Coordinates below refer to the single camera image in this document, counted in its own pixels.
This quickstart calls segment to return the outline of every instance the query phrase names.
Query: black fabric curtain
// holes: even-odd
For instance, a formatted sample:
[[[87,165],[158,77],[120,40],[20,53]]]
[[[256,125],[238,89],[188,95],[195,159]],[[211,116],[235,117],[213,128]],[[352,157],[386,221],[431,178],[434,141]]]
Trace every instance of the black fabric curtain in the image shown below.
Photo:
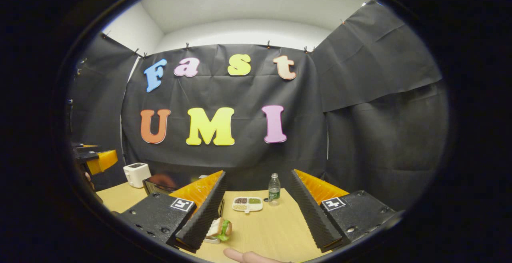
[[[126,181],[123,166],[120,115],[124,91],[137,56],[102,35],[97,35],[77,64],[77,75],[69,98],[72,141],[100,145],[102,150],[115,150],[117,163],[103,173],[92,176],[97,191]]]
[[[438,168],[448,136],[446,89],[424,43],[370,1],[312,57],[329,133],[325,180],[408,208]]]
[[[250,56],[251,71],[245,76],[228,73],[229,59],[235,54]],[[286,55],[294,61],[290,67],[296,78],[285,80],[272,60]],[[198,74],[176,76],[182,59],[200,60]],[[161,59],[161,85],[147,92],[144,71]],[[265,143],[267,122],[262,108],[281,105],[283,143]],[[232,146],[204,142],[187,145],[190,132],[190,108],[203,108],[209,120],[219,108],[233,108]],[[153,110],[151,130],[159,130],[157,111],[168,109],[167,133],[158,144],[141,137],[141,110]],[[290,48],[270,48],[250,44],[197,46],[172,50],[140,60],[126,87],[122,108],[123,146],[128,163],[148,163],[152,174],[170,173],[181,183],[201,174],[224,170],[228,190],[268,188],[270,175],[279,174],[283,187],[289,186],[290,171],[298,168],[321,176],[327,159],[327,125],[322,112],[318,75],[309,54]]]

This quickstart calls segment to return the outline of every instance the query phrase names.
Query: plastic bottle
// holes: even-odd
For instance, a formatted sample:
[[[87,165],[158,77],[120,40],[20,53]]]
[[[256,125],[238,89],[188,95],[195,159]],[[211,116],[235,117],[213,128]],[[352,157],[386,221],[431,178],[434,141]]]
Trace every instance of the plastic bottle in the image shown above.
[[[272,178],[268,183],[268,203],[270,206],[279,205],[279,199],[281,193],[281,183],[278,179],[277,173],[272,173]]]

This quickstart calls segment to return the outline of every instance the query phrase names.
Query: wooden table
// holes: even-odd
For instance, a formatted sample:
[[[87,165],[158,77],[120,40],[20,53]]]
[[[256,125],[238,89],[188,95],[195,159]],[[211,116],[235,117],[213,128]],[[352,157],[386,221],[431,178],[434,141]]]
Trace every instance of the wooden table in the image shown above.
[[[144,188],[137,189],[128,183],[99,191],[97,194],[107,208],[120,213],[146,197]],[[223,254],[223,250],[228,247],[239,252],[254,251],[284,262],[298,263],[322,255],[320,249],[316,248],[297,203],[284,188],[281,188],[278,206],[269,206],[264,202],[263,210],[250,214],[232,209],[233,199],[237,196],[256,196],[263,199],[268,197],[268,190],[225,192],[222,217],[233,224],[230,239],[220,244],[203,243],[196,254],[185,250],[183,252],[216,263],[235,262]]]

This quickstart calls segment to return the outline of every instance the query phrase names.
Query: lettuce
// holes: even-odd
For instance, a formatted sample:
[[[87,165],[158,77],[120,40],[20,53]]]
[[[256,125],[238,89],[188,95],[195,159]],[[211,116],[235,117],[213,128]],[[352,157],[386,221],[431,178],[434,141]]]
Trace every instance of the lettuce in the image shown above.
[[[227,226],[229,225],[229,220],[224,219],[222,223],[222,232],[221,234],[214,236],[215,238],[220,239],[221,241],[226,241],[229,239],[229,236],[226,235]]]

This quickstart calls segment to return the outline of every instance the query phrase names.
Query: white wall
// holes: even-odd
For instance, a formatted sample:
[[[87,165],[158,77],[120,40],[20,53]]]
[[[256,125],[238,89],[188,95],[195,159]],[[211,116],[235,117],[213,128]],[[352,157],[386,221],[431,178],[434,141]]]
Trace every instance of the white wall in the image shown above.
[[[231,20],[206,23],[166,34],[153,53],[209,44],[263,44],[312,50],[331,30],[280,20]]]
[[[114,19],[103,32],[133,51],[139,48],[139,55],[152,54],[164,36],[140,2]]]

